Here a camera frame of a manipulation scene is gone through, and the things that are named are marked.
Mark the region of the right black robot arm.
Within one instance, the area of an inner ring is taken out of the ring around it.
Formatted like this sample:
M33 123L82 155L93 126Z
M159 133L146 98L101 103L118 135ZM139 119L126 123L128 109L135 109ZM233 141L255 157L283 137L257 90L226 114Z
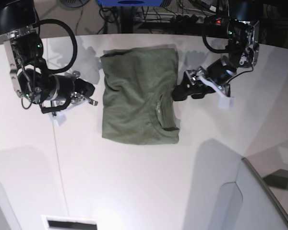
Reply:
M72 42L72 58L63 68L50 69L43 58L44 45L40 27L55 24L63 28ZM66 120L65 112L82 104L96 106L91 99L93 84L81 79L78 71L64 75L76 61L78 45L72 29L57 19L39 19L32 0L0 0L0 35L10 65L10 79L17 96L38 105L58 126Z

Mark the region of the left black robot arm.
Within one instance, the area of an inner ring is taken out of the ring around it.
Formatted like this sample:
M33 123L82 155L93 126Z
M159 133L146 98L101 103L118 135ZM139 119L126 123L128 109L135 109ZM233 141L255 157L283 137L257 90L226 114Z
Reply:
M216 12L204 19L202 40L209 51L221 57L207 68L186 70L172 92L173 100L202 99L216 93L219 108L231 108L230 82L239 76L237 70L252 72L258 62L260 23L265 29L288 30L288 0L228 0L225 6L217 6ZM208 30L217 24L226 25L228 44L223 49L215 49L207 41Z

